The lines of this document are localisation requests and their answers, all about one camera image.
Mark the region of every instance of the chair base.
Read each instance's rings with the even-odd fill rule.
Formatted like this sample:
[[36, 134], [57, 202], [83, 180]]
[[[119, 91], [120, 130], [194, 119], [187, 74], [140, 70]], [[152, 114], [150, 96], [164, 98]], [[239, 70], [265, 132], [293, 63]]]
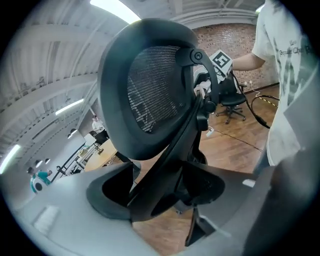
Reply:
[[237, 114], [237, 115], [239, 115], [239, 116], [241, 116], [241, 117], [243, 117], [242, 121], [245, 121], [245, 120], [246, 120], [246, 117], [245, 117], [243, 114], [241, 114], [240, 112], [238, 112], [238, 111], [242, 112], [242, 111], [243, 111], [243, 110], [242, 110], [242, 107], [236, 108], [235, 106], [227, 106], [224, 111], [221, 111], [221, 112], [219, 112], [219, 113], [216, 113], [215, 115], [216, 115], [217, 117], [218, 117], [219, 115], [222, 115], [222, 114], [227, 115], [228, 118], [227, 118], [227, 120], [225, 120], [225, 124], [226, 124], [226, 125], [230, 123], [231, 115], [232, 115], [233, 113], [234, 113], [234, 114]]

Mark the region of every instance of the hand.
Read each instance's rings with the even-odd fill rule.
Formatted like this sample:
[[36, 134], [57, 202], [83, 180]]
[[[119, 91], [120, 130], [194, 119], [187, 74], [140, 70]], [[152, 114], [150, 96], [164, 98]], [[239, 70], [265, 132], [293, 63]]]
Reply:
[[210, 80], [207, 80], [205, 82], [201, 82], [200, 84], [198, 84], [193, 90], [194, 93], [197, 94], [197, 91], [200, 91], [202, 98], [205, 97], [205, 89], [207, 92], [210, 92], [210, 86], [211, 86], [211, 82]]

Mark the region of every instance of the white t-shirt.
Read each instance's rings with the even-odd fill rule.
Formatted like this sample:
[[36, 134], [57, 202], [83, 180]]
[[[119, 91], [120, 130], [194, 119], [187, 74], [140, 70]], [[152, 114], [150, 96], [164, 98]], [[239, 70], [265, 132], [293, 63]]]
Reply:
[[93, 129], [93, 130], [98, 129], [98, 130], [100, 130], [100, 131], [102, 132], [103, 130], [105, 130], [105, 127], [104, 127], [104, 125], [102, 124], [102, 121], [101, 121], [100, 119], [98, 119], [98, 121], [93, 121], [93, 123], [92, 123], [92, 129]]
[[274, 166], [301, 148], [284, 113], [307, 87], [320, 86], [315, 82], [319, 60], [294, 16], [272, 0], [265, 1], [258, 16], [252, 53], [263, 60], [274, 56], [278, 71], [280, 102], [266, 143], [269, 164]]

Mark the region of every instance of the yellow and black tape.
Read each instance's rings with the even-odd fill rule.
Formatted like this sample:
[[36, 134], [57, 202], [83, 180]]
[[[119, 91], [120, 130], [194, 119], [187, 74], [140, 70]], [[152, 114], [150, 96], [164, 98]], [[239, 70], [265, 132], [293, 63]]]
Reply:
[[261, 97], [259, 97], [259, 99], [261, 99], [261, 100], [263, 100], [263, 101], [265, 101], [265, 102], [268, 102], [269, 104], [271, 104], [272, 106], [275, 106], [276, 108], [278, 107], [276, 104], [273, 104], [273, 103], [270, 102], [269, 100], [266, 100], [266, 99], [261, 98]]

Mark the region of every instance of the chair backrest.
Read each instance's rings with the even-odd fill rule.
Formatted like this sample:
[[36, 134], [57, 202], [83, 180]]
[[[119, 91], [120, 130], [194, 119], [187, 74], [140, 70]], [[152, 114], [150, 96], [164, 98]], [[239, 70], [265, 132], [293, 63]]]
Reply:
[[178, 65], [176, 52], [197, 44], [192, 30], [160, 19], [134, 22], [109, 43], [99, 65], [99, 102], [120, 153], [150, 159], [176, 135], [195, 98], [192, 67]]
[[235, 84], [235, 80], [231, 74], [222, 82], [219, 84], [219, 95], [220, 97], [224, 97], [227, 95], [234, 95], [236, 94], [237, 88]]

